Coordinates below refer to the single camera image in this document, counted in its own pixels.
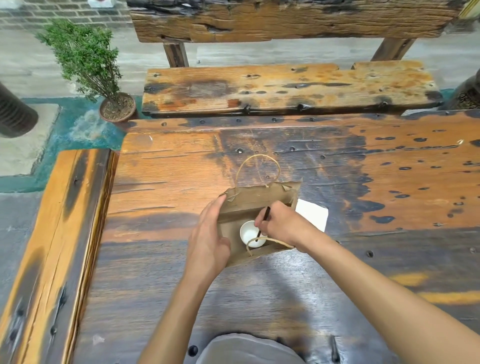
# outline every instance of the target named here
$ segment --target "hand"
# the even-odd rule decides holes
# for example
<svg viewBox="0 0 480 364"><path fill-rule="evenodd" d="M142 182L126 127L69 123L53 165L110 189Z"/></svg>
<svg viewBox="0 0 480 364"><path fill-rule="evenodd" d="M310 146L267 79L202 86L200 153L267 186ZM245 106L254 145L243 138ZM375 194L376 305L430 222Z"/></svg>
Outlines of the hand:
<svg viewBox="0 0 480 364"><path fill-rule="evenodd" d="M230 240L219 238L216 228L218 214L227 195L210 202L200 214L197 226L188 239L184 277L210 284L227 265Z"/></svg>
<svg viewBox="0 0 480 364"><path fill-rule="evenodd" d="M301 252L308 252L308 244L317 234L323 234L306 218L280 201L270 205L270 215L263 221L265 210L262 209L255 219L255 226L263 235L281 240L295 246Z"/></svg>

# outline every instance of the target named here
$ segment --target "small white cup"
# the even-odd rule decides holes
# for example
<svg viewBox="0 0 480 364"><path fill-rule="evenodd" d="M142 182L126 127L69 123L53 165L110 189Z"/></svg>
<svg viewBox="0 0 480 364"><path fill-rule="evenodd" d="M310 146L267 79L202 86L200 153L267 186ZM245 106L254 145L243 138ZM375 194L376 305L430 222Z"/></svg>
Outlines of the small white cup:
<svg viewBox="0 0 480 364"><path fill-rule="evenodd" d="M240 228L240 237L241 237L241 240L243 241L243 243L245 245L247 245L248 241L250 239L253 239L253 238L256 238L257 235L258 235L258 228L255 227L254 225L254 220L250 220L250 221L247 221L246 223L244 223L241 228ZM263 244L265 244L266 240L265 239L258 239L257 241L253 241L251 242L248 247L249 248L259 248L261 247Z"/></svg>

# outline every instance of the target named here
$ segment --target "brick wall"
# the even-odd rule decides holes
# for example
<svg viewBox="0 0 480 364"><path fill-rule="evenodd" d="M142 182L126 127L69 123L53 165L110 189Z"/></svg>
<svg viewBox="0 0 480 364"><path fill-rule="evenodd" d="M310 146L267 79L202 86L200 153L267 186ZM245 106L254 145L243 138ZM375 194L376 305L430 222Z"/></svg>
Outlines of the brick wall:
<svg viewBox="0 0 480 364"><path fill-rule="evenodd" d="M52 18L109 28L133 26L125 0L117 0L109 9L92 9L87 0L25 0L17 10L0 10L0 30L36 31Z"/></svg>

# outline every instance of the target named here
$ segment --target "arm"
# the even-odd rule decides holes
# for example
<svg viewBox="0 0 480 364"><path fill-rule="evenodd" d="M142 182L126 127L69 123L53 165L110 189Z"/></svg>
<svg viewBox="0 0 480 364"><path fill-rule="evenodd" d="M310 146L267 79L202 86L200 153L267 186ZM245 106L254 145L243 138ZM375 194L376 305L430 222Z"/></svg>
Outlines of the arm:
<svg viewBox="0 0 480 364"><path fill-rule="evenodd" d="M202 211L188 239L187 260L180 283L170 299L138 364L181 364L202 300L230 257L230 241L219 238L218 214L227 195Z"/></svg>
<svg viewBox="0 0 480 364"><path fill-rule="evenodd" d="M277 201L264 234L308 253L332 277L391 350L409 364L480 363L480 336L453 317L360 261Z"/></svg>

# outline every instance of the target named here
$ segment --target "person's left hand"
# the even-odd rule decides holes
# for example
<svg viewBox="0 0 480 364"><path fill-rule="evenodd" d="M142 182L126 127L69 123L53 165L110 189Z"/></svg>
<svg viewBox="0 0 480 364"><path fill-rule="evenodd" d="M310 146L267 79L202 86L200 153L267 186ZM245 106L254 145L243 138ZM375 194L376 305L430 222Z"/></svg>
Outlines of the person's left hand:
<svg viewBox="0 0 480 364"><path fill-rule="evenodd" d="M188 239L184 277L210 285L227 265L230 240L220 238L216 228L226 194L210 202L200 214L197 226Z"/></svg>

